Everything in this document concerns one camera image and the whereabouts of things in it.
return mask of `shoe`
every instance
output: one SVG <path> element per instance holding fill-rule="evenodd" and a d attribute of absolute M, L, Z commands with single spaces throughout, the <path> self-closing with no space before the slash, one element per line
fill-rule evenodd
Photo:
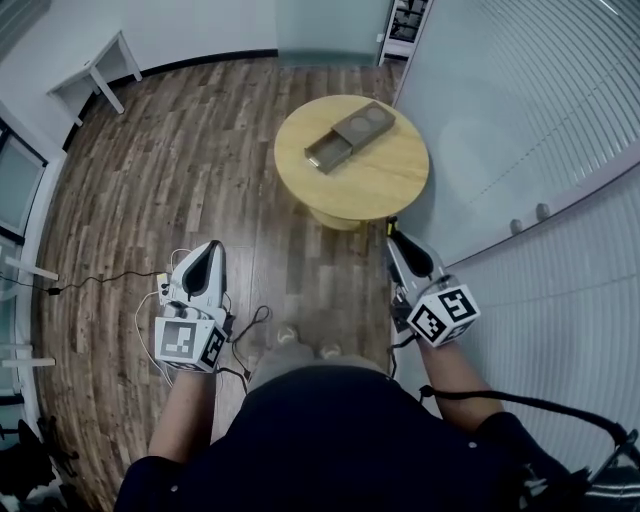
<path fill-rule="evenodd" d="M 342 355 L 340 345 L 326 345 L 320 349 L 320 357 L 322 359 L 331 359 Z"/>
<path fill-rule="evenodd" d="M 278 345 L 284 346 L 290 343 L 298 343 L 300 340 L 300 335 L 298 334 L 298 329 L 296 329 L 293 325 L 282 324 L 278 328 L 276 339 L 278 340 Z"/>

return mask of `round wooden table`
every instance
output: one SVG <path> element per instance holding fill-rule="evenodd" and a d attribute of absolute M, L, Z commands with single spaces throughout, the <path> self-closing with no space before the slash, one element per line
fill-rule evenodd
<path fill-rule="evenodd" d="M 306 147 L 369 102 L 346 95 L 311 101 L 285 120 L 276 137 L 282 181 L 320 223 L 333 229 L 355 230 L 363 222 L 399 212 L 418 197 L 429 176 L 429 155 L 418 130 L 383 103 L 396 117 L 390 130 L 329 174 L 307 160 Z"/>

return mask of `table top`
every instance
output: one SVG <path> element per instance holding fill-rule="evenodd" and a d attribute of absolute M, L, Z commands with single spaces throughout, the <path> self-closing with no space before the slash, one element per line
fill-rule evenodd
<path fill-rule="evenodd" d="M 422 191 L 429 176 L 422 137 L 406 117 L 382 103 L 396 117 L 386 133 L 329 174 L 306 159 L 304 148 L 371 101 L 327 96 L 302 105 L 280 127 L 274 150 L 278 173 L 307 206 L 340 219 L 372 220 L 399 212 Z"/>
<path fill-rule="evenodd" d="M 75 35 L 76 41 L 64 41 L 56 49 L 53 68 L 48 90 L 55 91 L 69 83 L 89 74 L 91 66 L 95 65 L 116 42 L 120 29 L 115 27 L 100 27 L 85 32 L 86 37 Z"/>

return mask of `wooden floor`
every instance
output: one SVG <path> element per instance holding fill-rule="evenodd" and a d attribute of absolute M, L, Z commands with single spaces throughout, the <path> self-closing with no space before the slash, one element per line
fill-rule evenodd
<path fill-rule="evenodd" d="M 389 290 L 383 230 L 359 235 L 322 228 L 280 183 L 278 127 L 298 106 L 330 94 L 390 102 L 402 65 L 285 68 L 275 59 L 201 65 L 115 90 L 123 115 L 100 97 L 76 135 L 51 207 L 39 266 L 61 283 L 125 270 L 168 270 L 173 249 L 211 239 L 227 249 L 236 332 L 262 304 L 273 310 L 239 344 L 250 369 L 278 323 L 299 326 L 315 348 L 338 342 L 388 366 Z M 151 277 L 89 283 L 34 301 L 43 414 L 55 415 L 63 445 L 80 453 L 73 479 L 97 509 L 111 509 L 125 471 L 143 457 L 168 393 L 135 332 L 134 313 Z M 145 342 L 158 312 L 143 306 Z M 238 369 L 229 354 L 223 365 Z M 214 438 L 241 405 L 237 378 L 218 377 Z"/>

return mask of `white table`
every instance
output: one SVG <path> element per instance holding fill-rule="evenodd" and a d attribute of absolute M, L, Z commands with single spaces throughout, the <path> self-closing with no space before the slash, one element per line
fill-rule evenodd
<path fill-rule="evenodd" d="M 78 126 L 82 126 L 82 121 L 72 112 L 69 105 L 65 103 L 62 96 L 59 94 L 60 89 L 73 82 L 77 82 L 78 80 L 85 80 L 96 94 L 103 92 L 118 114 L 122 114 L 124 112 L 122 103 L 120 103 L 118 98 L 116 98 L 116 95 L 113 94 L 113 91 L 109 88 L 106 80 L 100 74 L 97 67 L 100 59 L 104 57 L 114 44 L 118 43 L 118 48 L 125 63 L 127 64 L 129 72 L 135 76 L 138 82 L 142 80 L 140 69 L 136 64 L 136 61 L 133 59 L 133 55 L 131 55 L 131 50 L 129 50 L 129 46 L 125 41 L 121 30 L 94 34 L 94 36 L 95 37 L 89 44 L 87 44 L 86 41 L 83 41 L 82 45 L 75 48 L 73 55 L 65 56 L 64 64 L 69 67 L 64 70 L 64 76 L 60 77 L 55 82 L 55 85 L 47 92 L 47 95 L 53 99 L 60 106 L 63 112 Z"/>

